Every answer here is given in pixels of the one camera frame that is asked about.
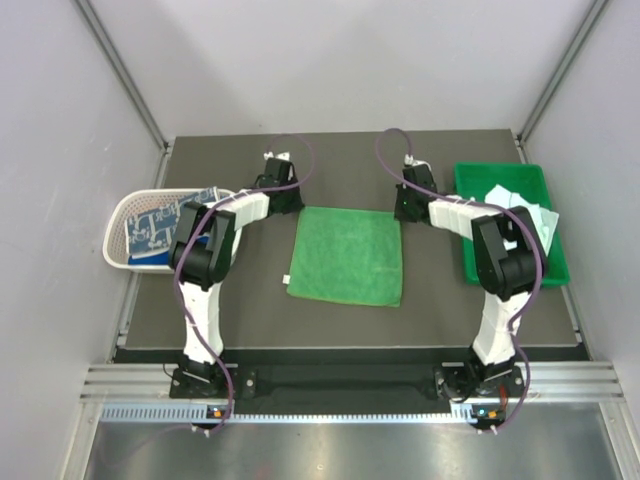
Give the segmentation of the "green towel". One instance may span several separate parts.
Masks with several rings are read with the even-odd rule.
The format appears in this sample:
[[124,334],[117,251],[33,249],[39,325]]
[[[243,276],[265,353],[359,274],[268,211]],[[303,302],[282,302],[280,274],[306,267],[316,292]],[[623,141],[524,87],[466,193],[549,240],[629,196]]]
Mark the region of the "green towel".
[[298,218],[287,293],[343,305],[398,307],[400,223],[390,212],[307,207]]

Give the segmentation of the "pale mint towel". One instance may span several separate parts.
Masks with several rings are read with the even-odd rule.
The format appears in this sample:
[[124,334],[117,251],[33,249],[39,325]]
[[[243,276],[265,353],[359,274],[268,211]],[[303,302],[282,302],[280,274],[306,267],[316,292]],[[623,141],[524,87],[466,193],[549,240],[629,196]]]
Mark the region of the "pale mint towel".
[[503,208],[525,207],[530,213],[544,253],[549,255],[559,222],[559,214],[557,212],[544,208],[539,203],[531,203],[519,193],[512,192],[501,185],[495,185],[485,195],[484,202],[499,205]]

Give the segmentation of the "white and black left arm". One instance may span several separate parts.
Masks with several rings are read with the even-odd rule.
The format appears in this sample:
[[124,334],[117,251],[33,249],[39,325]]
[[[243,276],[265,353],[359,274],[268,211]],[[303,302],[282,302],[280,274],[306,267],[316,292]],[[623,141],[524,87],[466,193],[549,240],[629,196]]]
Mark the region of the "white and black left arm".
[[287,152],[267,153],[264,172],[249,188],[182,207],[169,249],[174,293],[186,323],[180,370],[203,395],[216,396],[232,386],[221,358],[220,293],[235,259],[236,237],[255,222],[303,208],[300,181]]

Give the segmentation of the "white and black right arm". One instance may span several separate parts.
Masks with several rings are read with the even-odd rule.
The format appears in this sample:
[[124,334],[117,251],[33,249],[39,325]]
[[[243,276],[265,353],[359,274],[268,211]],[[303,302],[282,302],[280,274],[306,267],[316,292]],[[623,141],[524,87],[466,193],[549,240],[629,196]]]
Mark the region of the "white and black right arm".
[[547,269],[529,210],[439,194],[430,165],[408,156],[396,185],[394,217],[447,230],[472,243],[485,297],[479,331],[465,364],[466,380],[474,393],[492,394],[513,368],[514,339],[523,310]]

